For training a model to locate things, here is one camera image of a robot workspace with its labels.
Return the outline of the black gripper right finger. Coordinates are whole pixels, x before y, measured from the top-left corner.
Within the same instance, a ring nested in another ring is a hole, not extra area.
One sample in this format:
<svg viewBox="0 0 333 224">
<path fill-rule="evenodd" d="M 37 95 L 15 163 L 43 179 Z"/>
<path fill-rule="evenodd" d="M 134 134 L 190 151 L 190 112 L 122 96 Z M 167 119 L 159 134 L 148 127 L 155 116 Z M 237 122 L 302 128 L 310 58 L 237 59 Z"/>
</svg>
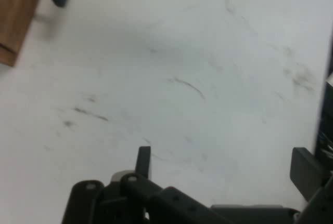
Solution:
<svg viewBox="0 0 333 224">
<path fill-rule="evenodd" d="M 290 179 L 307 201 L 296 223 L 332 223 L 332 173 L 306 148 L 293 148 Z"/>
</svg>

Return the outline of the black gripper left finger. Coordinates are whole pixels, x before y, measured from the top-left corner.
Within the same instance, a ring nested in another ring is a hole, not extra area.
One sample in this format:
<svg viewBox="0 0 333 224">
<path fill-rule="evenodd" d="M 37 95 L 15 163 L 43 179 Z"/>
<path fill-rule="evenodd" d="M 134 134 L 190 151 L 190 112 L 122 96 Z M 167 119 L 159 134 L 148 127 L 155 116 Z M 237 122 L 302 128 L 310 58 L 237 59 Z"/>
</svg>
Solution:
<svg viewBox="0 0 333 224">
<path fill-rule="evenodd" d="M 151 147 L 139 147 L 133 172 L 107 186 L 96 180 L 75 184 L 62 223 L 221 223 L 180 190 L 149 180 L 150 158 Z"/>
</svg>

